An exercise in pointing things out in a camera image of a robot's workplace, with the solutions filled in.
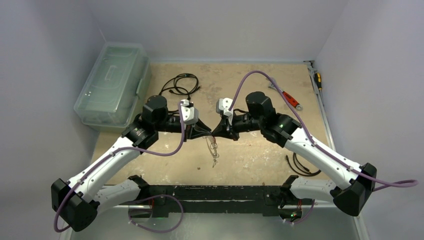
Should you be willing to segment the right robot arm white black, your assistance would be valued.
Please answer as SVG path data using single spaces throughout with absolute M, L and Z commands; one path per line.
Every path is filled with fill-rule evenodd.
M 245 101 L 248 112 L 243 115 L 236 115 L 230 109 L 231 98 L 217 101 L 216 112 L 221 120 L 212 135 L 236 141 L 240 133 L 260 131 L 267 141 L 301 156 L 329 177 L 329 180 L 307 180 L 291 176 L 280 191 L 284 202 L 292 204 L 298 199 L 332 202 L 345 214 L 357 217 L 375 189 L 370 178 L 376 177 L 377 168 L 349 160 L 317 138 L 308 138 L 301 124 L 287 114 L 277 113 L 263 92 L 252 92 Z

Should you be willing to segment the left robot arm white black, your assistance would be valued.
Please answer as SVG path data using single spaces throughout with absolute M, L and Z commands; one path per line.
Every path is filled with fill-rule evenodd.
M 155 152 L 149 149 L 158 141 L 160 132 L 180 135 L 175 150 Z M 148 189 L 133 179 L 107 189 L 103 186 L 119 170 L 143 154 L 170 157 L 177 154 L 187 140 L 210 136 L 211 133 L 190 100 L 180 100 L 176 112 L 170 113 L 164 96 L 149 97 L 141 113 L 108 151 L 67 181 L 58 178 L 51 185 L 54 231 L 61 233 L 71 228 L 79 232 L 88 227 L 103 209 L 130 201 L 138 205 L 146 203 Z

